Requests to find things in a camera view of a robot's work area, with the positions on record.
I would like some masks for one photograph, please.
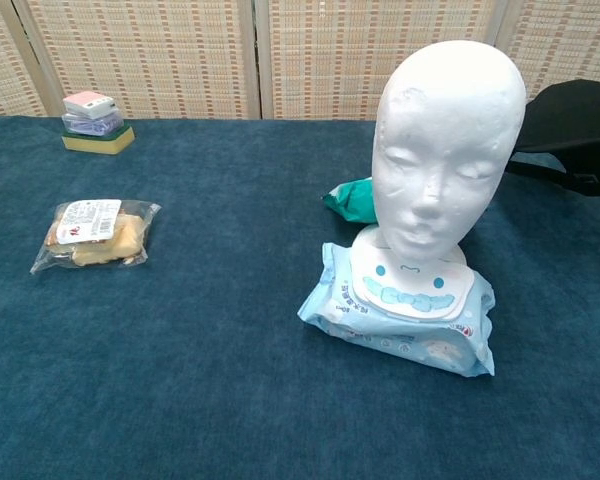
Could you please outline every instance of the bread in plastic bag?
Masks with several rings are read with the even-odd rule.
[[[160,205],[139,200],[80,200],[56,207],[31,273],[53,266],[79,268],[147,260],[145,244]]]

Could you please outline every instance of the mannequin head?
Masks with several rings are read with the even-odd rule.
[[[380,231],[402,260],[447,254],[498,187],[522,125],[520,72],[478,42],[429,45],[389,79],[378,107],[373,198]]]

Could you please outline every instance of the green bag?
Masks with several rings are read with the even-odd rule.
[[[377,223],[371,177],[341,183],[322,197],[331,210],[349,222]]]

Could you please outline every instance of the blue wet wipes pack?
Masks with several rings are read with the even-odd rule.
[[[457,315],[445,321],[423,321],[393,315],[356,295],[350,250],[323,245],[322,276],[298,311],[303,321],[347,342],[465,377],[494,375],[487,312],[495,299],[480,274],[473,272],[473,285]]]

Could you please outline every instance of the black bag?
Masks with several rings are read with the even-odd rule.
[[[565,172],[510,160],[507,171],[600,196],[600,82],[551,85],[527,104],[513,153],[551,153]]]

